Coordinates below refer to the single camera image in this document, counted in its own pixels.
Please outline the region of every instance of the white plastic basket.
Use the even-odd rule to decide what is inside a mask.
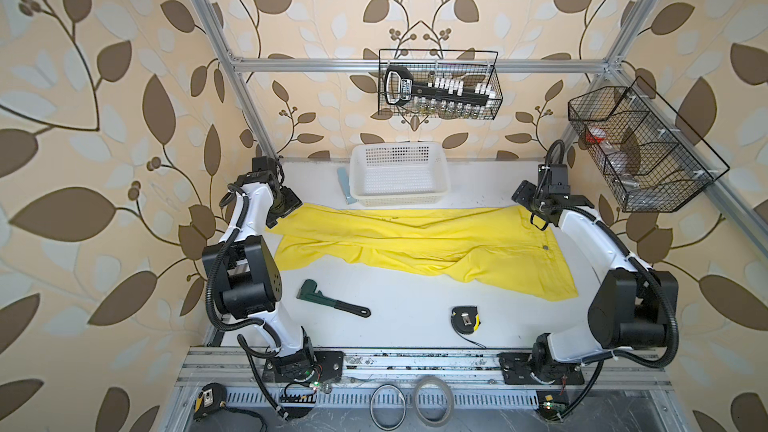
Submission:
[[[366,207],[433,204],[450,192],[448,164],[436,142],[358,146],[350,159],[350,193]]]

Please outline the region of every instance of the yellow pants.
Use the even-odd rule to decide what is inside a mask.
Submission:
[[[506,208],[335,210],[305,204],[271,232],[283,235],[275,261],[302,268],[325,254],[350,264],[477,280],[549,301],[578,296],[552,230],[530,212]]]

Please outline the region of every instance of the wallpaper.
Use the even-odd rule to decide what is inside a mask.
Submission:
[[[661,0],[646,27],[626,67],[679,107],[731,165],[722,180],[768,216],[768,0]],[[690,422],[702,432],[768,430],[766,258],[704,195],[673,214],[619,213],[581,147],[571,182],[632,250],[677,278],[681,343],[667,371]]]
[[[150,430],[250,131],[187,0],[0,8],[0,430]]]
[[[365,48],[600,59],[634,0],[210,0],[236,56],[360,58]]]
[[[577,73],[501,74],[496,118],[470,120],[378,110],[369,75],[255,72],[246,79],[276,150],[289,158],[347,158],[363,143],[416,141],[440,142],[452,158],[539,158],[565,130],[567,101],[587,85]]]

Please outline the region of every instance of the black wire basket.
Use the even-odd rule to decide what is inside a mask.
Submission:
[[[493,120],[504,97],[498,52],[379,50],[379,111],[441,119]]]
[[[673,126],[657,116],[652,99],[674,112]],[[642,77],[571,99],[568,120],[623,212],[676,212],[730,170]]]

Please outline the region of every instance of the roll of tape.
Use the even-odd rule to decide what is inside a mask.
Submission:
[[[383,389],[394,389],[395,392],[397,392],[398,397],[400,400],[402,400],[402,417],[400,418],[400,421],[397,423],[397,425],[393,426],[386,426],[381,425],[378,420],[376,420],[376,416],[373,415],[373,402],[376,399],[376,396],[379,395],[379,392]],[[373,420],[373,424],[381,430],[394,430],[397,427],[400,427],[403,423],[403,421],[406,419],[406,413],[408,412],[408,400],[406,400],[406,396],[402,393],[402,390],[398,389],[394,385],[390,384],[384,384],[383,386],[376,389],[376,391],[373,392],[373,395],[371,396],[371,403],[370,403],[370,411],[371,411],[371,420]]]
[[[425,385],[438,386],[446,396],[448,401],[448,409],[440,418],[440,420],[430,420],[424,417],[424,414],[422,414],[418,408],[418,392]],[[419,381],[416,385],[416,388],[413,389],[413,408],[416,409],[416,415],[418,416],[418,419],[427,427],[442,427],[448,423],[448,421],[451,419],[451,416],[453,415],[453,392],[451,391],[451,388],[448,386],[448,384],[438,379],[437,377],[425,377],[424,379],[421,379],[421,381]]]

